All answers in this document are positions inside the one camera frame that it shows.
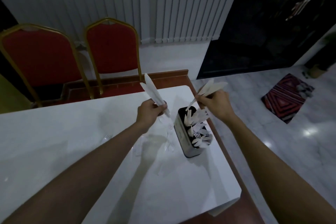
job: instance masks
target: left hand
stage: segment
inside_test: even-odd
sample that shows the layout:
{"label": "left hand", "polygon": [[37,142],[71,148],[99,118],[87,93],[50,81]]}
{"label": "left hand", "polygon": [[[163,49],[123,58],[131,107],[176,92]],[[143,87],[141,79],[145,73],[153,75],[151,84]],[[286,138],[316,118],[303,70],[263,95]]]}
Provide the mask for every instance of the left hand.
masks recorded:
{"label": "left hand", "polygon": [[157,106],[152,99],[146,100],[138,107],[138,116],[135,123],[140,125],[143,132],[146,133],[166,108],[167,104]]}

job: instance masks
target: white table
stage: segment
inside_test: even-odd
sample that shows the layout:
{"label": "white table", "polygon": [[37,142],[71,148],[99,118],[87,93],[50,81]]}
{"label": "white table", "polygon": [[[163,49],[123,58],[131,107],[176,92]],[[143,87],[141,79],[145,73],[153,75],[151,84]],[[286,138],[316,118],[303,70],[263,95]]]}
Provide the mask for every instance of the white table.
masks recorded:
{"label": "white table", "polygon": [[[173,119],[194,98],[188,86],[159,92]],[[0,222],[105,135],[131,125],[148,98],[140,92],[0,115]],[[241,188],[217,141],[188,159],[175,132],[173,148],[165,150],[164,122],[150,129],[142,156],[138,140],[83,223],[179,223],[239,199]]]}

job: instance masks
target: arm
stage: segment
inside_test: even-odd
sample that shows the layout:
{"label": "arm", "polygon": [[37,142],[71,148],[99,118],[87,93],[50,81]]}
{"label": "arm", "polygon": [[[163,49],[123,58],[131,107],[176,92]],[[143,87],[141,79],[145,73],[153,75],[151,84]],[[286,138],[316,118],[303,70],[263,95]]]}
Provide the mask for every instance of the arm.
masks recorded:
{"label": "arm", "polygon": [[143,102],[134,124],[63,171],[3,224],[81,223],[133,144],[166,108],[157,107],[152,99]]}
{"label": "arm", "polygon": [[269,208],[282,223],[336,223],[335,209],[235,115],[229,94],[196,99],[233,133]]}

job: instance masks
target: gold chair frame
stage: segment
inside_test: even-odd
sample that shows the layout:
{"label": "gold chair frame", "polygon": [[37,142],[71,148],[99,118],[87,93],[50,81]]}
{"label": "gold chair frame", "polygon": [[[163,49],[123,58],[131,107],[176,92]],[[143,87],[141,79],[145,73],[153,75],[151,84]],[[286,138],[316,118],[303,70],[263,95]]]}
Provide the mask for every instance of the gold chair frame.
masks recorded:
{"label": "gold chair frame", "polygon": [[136,29],[132,25],[130,25],[130,24],[126,23],[126,22],[118,21],[118,20],[113,19],[113,18],[103,18],[103,19],[101,19],[99,21],[96,21],[96,22],[90,24],[89,26],[87,26],[86,29],[85,29],[85,33],[84,33],[84,39],[85,39],[86,48],[87,48],[87,51],[88,51],[88,53],[90,55],[90,59],[91,59],[91,62],[92,62],[93,68],[94,68],[94,73],[95,73],[96,78],[97,78],[100,95],[103,94],[103,85],[102,85],[102,81],[100,79],[100,76],[99,76],[99,73],[98,73],[98,70],[97,70],[97,67],[96,67],[96,64],[95,64],[95,59],[93,58],[93,55],[92,55],[92,52],[91,52],[91,49],[90,49],[89,42],[87,40],[87,32],[91,28],[93,28],[93,27],[95,27],[95,26],[97,26],[97,25],[99,25],[101,23],[104,23],[104,22],[113,22],[113,23],[121,24],[121,25],[127,26],[127,27],[129,27],[129,28],[131,28],[133,30],[133,32],[135,34],[135,37],[136,37],[136,58],[137,58],[137,61],[138,61],[139,81],[140,82],[142,81],[140,59],[139,59],[139,36],[138,36],[138,33],[137,33]]}
{"label": "gold chair frame", "polygon": [[6,29],[4,31],[2,31],[0,33],[0,51],[2,52],[2,54],[5,56],[5,58],[8,60],[8,62],[12,65],[12,67],[15,69],[15,71],[19,74],[19,76],[21,77],[22,81],[24,82],[25,86],[27,87],[27,89],[29,90],[30,94],[33,96],[33,98],[35,99],[37,106],[38,107],[42,107],[42,102],[39,98],[39,96],[37,95],[36,91],[33,89],[33,87],[29,84],[29,82],[27,81],[26,77],[23,75],[23,73],[21,72],[21,70],[19,69],[19,67],[15,64],[15,62],[12,60],[11,56],[8,54],[8,52],[6,51],[6,49],[4,48],[3,44],[2,44],[2,40],[4,37],[6,37],[7,35],[10,35],[11,33],[18,31],[20,29],[24,29],[27,27],[33,27],[33,28],[37,28],[37,29],[41,29],[41,30],[45,30],[45,31],[50,31],[53,33],[57,33],[60,34],[62,36],[64,36],[70,46],[71,46],[71,50],[72,50],[72,54],[73,57],[75,58],[77,67],[79,69],[79,72],[82,76],[83,82],[86,86],[86,89],[88,90],[89,94],[90,94],[90,99],[94,99],[93,97],[93,91],[91,90],[90,86],[89,86],[89,82],[85,76],[84,70],[82,65],[80,64],[79,58],[78,58],[78,53],[75,47],[74,42],[65,34],[63,34],[62,32],[53,29],[53,28],[49,28],[49,27],[44,27],[44,26],[39,26],[39,25],[35,25],[35,24],[31,24],[31,23],[23,23],[23,24],[18,24],[15,25],[9,29]]}

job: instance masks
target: white wall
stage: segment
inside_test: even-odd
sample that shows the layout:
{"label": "white wall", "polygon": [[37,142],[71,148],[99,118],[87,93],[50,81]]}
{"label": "white wall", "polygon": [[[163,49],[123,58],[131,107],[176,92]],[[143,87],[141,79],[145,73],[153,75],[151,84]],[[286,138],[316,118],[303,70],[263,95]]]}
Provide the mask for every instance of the white wall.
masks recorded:
{"label": "white wall", "polygon": [[[139,47],[140,65],[142,73],[157,73],[188,69],[188,76],[195,80],[201,68],[205,53],[210,41],[171,43],[171,44],[148,44]],[[84,72],[89,80],[95,79],[95,72],[86,51],[80,56]],[[137,74],[137,69],[113,73],[101,74],[101,78],[113,78]]]}
{"label": "white wall", "polygon": [[328,30],[298,61],[295,62],[293,66],[304,65],[309,61],[319,50],[324,46],[323,38],[329,33],[336,31],[336,24]]}

